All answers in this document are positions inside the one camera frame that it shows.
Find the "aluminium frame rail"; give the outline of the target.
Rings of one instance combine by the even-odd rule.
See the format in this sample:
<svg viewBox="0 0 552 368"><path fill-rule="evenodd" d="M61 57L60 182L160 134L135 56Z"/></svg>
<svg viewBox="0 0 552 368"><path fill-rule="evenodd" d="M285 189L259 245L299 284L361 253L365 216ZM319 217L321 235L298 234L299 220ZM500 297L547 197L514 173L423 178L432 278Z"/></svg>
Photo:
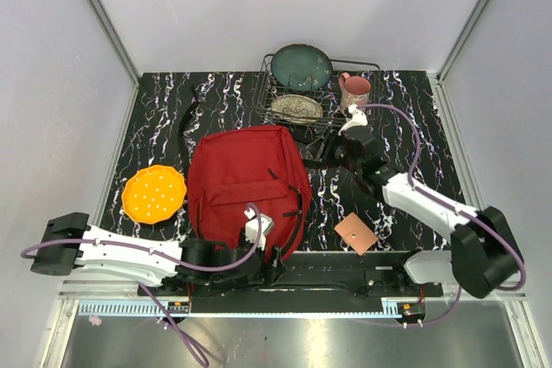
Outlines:
<svg viewBox="0 0 552 368"><path fill-rule="evenodd" d="M414 305L424 306L431 300L453 300L455 286L449 282L440 285L443 296L437 298L424 295L367 297L335 290L265 290L213 297L193 297L190 293L155 297L177 317L398 319Z"/></svg>

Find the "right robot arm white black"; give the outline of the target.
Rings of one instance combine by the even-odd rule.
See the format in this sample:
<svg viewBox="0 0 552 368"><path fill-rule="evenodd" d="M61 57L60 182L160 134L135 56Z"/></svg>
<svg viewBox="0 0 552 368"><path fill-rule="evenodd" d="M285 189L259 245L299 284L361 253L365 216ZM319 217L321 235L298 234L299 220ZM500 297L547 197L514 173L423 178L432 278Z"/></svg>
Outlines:
<svg viewBox="0 0 552 368"><path fill-rule="evenodd" d="M484 298L494 290L508 290L506 280L526 280L524 259L505 215L492 206L476 209L428 188L380 155L374 137L364 127L330 132L316 140L313 169L342 167L370 197L399 209L431 228L447 241L444 251L407 254L395 266L392 286L410 296L422 284L457 284L469 295Z"/></svg>

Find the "orange perforated plate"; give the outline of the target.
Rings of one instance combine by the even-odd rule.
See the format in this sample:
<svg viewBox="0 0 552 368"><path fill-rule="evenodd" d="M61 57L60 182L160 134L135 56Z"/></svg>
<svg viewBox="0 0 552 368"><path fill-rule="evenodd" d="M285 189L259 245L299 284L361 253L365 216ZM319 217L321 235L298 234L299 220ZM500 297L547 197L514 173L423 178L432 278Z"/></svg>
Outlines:
<svg viewBox="0 0 552 368"><path fill-rule="evenodd" d="M185 177L168 165L139 170L124 186L122 210L133 222L153 225L170 219L185 201Z"/></svg>

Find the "pink patterned mug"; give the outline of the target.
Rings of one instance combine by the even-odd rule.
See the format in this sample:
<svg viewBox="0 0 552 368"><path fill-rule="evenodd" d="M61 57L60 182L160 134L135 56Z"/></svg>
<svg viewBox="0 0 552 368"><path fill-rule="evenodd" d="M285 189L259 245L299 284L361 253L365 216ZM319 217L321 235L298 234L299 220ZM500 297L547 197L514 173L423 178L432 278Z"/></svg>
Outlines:
<svg viewBox="0 0 552 368"><path fill-rule="evenodd" d="M346 115L350 104L367 104L372 91L372 83L362 76L352 76L348 72L342 72L339 80L341 90L340 110Z"/></svg>

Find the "red backpack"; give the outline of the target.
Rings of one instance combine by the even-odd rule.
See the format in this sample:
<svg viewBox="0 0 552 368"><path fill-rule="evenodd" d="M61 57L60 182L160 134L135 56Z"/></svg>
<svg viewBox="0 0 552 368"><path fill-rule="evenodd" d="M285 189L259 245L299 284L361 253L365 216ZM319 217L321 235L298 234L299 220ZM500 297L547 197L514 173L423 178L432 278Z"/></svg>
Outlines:
<svg viewBox="0 0 552 368"><path fill-rule="evenodd" d="M198 106L195 101L185 112L178 132L187 211L196 236L236 248L244 211L253 203L273 219L267 250L288 259L303 239L312 198L292 135L281 126L260 125L206 135L190 150L184 132Z"/></svg>

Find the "patterned beige plate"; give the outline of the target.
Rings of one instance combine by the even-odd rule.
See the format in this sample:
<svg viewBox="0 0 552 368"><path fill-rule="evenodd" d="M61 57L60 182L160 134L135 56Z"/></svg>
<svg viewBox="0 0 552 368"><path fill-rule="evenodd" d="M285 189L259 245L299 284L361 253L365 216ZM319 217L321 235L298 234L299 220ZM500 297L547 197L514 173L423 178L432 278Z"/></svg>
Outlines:
<svg viewBox="0 0 552 368"><path fill-rule="evenodd" d="M323 107L317 101L296 94L274 98L270 110L279 119L295 123L314 122L323 116Z"/></svg>

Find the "teal ceramic plate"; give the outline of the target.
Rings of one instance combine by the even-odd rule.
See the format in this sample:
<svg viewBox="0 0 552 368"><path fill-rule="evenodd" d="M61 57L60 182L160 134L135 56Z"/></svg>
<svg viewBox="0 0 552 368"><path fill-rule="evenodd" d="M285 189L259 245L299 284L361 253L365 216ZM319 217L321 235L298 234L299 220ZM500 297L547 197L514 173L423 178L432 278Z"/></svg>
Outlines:
<svg viewBox="0 0 552 368"><path fill-rule="evenodd" d="M271 71L284 87L297 91L315 91L331 79L332 62L322 50L305 44L280 48L271 60Z"/></svg>

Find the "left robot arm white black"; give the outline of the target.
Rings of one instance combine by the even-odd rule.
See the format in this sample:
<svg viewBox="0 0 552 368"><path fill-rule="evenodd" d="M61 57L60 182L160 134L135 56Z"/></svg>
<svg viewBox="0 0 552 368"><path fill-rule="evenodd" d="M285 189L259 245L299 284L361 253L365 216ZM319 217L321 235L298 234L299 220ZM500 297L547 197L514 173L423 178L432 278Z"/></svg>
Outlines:
<svg viewBox="0 0 552 368"><path fill-rule="evenodd" d="M272 218L245 211L248 221L238 237L244 244L230 249L211 240L182 242L142 240L111 233L88 223L84 213L50 220L41 243L22 252L33 273L68 276L72 271L104 273L159 287L178 295L185 284L248 284L260 273Z"/></svg>

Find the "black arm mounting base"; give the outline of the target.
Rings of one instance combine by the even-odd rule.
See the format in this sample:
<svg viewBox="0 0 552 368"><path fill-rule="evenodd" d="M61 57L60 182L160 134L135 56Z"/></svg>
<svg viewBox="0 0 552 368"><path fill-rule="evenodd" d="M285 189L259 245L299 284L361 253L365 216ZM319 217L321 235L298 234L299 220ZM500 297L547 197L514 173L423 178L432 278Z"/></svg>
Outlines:
<svg viewBox="0 0 552 368"><path fill-rule="evenodd" d="M222 296L234 292L256 292L265 290L335 290L367 297L416 297L443 296L440 284L416 285L401 274L407 252L369 252L359 256L352 252L295 252L284 265L286 274L272 286L238 286L237 271L200 272L177 267L177 275L165 278L162 285L151 291L158 297Z"/></svg>

